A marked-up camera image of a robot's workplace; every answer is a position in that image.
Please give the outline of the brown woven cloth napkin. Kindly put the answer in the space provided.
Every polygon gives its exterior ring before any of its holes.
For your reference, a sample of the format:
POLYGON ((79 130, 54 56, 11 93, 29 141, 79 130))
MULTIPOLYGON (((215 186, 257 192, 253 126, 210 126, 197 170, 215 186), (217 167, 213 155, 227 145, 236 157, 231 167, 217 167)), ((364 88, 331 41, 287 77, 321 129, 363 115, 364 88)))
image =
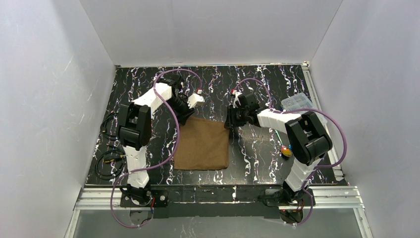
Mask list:
POLYGON ((180 131, 180 142, 174 155, 176 170, 228 168, 229 130, 223 122, 190 117, 180 131))

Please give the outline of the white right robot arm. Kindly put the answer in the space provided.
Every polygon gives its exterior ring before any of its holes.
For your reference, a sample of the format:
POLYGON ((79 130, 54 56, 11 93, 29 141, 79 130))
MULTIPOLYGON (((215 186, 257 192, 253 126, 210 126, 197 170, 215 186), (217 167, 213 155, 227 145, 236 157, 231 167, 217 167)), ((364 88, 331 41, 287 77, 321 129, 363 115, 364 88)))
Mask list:
POLYGON ((253 93, 231 91, 233 102, 227 107, 225 128, 252 124, 270 128, 287 135, 294 162, 283 182, 280 198, 292 202, 303 196, 306 181, 315 171, 319 160, 333 147, 332 140, 320 119, 317 109, 279 111, 261 106, 253 93))

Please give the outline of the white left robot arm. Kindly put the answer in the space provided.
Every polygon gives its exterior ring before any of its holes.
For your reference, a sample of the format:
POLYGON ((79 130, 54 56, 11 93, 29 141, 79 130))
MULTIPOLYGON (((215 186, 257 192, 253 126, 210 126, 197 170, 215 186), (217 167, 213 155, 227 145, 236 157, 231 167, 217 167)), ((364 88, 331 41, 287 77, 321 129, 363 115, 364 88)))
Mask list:
POLYGON ((195 107, 204 103, 201 88, 187 96, 182 92, 183 84, 184 79, 180 75, 156 79, 144 95, 120 106, 117 138, 125 152, 128 169, 124 192, 140 203, 144 200, 143 196, 149 194, 146 191, 150 180, 146 153, 152 136, 152 115, 161 105, 167 106, 179 129, 195 112, 195 107))

